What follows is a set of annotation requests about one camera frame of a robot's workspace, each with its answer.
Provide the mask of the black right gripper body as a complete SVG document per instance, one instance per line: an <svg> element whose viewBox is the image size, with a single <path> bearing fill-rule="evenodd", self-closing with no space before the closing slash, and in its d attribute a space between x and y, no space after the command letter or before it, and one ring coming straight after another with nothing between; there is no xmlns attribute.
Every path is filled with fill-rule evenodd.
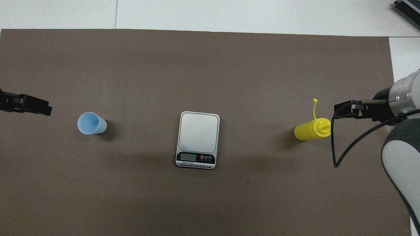
<svg viewBox="0 0 420 236"><path fill-rule="evenodd" d="M395 117L394 113L391 111L389 106L390 89L391 87L382 89L374 95L373 100L385 100L386 103L375 105L372 107L372 121L386 121L390 118Z"/></svg>

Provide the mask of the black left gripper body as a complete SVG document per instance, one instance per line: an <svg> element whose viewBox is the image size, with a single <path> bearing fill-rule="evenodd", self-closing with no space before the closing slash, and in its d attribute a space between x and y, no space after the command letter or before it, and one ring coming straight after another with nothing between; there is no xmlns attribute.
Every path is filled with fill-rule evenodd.
<svg viewBox="0 0 420 236"><path fill-rule="evenodd" d="M15 94L4 92L0 89L0 110L13 112L15 109Z"/></svg>

